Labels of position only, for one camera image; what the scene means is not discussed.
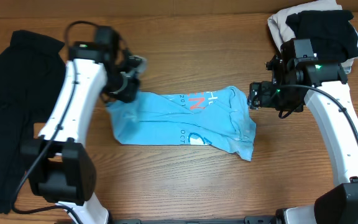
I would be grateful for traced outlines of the light blue t-shirt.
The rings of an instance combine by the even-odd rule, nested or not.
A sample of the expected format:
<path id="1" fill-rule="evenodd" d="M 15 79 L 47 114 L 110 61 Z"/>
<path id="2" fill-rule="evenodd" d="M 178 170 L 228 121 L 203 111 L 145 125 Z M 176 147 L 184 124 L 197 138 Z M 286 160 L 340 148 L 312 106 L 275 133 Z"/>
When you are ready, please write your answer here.
<path id="1" fill-rule="evenodd" d="M 139 92 L 132 103 L 106 107 L 121 144 L 213 146 L 250 161 L 256 124 L 235 86 L 189 94 Z"/>

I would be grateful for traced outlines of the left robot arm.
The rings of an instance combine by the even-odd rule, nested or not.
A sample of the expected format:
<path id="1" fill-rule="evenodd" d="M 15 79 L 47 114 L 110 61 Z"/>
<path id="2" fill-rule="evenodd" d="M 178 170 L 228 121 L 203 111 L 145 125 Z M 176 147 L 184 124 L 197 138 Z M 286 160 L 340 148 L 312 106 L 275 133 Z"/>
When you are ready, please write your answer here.
<path id="1" fill-rule="evenodd" d="M 98 200 L 96 168 L 85 150 L 86 135 L 101 94 L 124 103 L 135 99 L 146 59 L 119 44 L 75 42 L 68 50 L 65 80 L 37 138 L 21 146 L 31 191 L 64 209 L 73 223 L 112 223 Z"/>

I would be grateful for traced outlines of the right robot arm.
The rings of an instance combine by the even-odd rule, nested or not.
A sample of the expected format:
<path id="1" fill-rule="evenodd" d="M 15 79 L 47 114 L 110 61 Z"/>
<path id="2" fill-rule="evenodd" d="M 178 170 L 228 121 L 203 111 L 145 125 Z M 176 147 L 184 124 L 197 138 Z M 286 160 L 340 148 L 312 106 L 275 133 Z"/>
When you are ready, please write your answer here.
<path id="1" fill-rule="evenodd" d="M 273 59 L 269 82 L 250 84 L 251 109 L 274 108 L 281 118 L 306 106 L 329 154 L 334 188 L 314 204 L 277 210 L 272 223 L 358 223 L 358 117 L 340 63 Z"/>

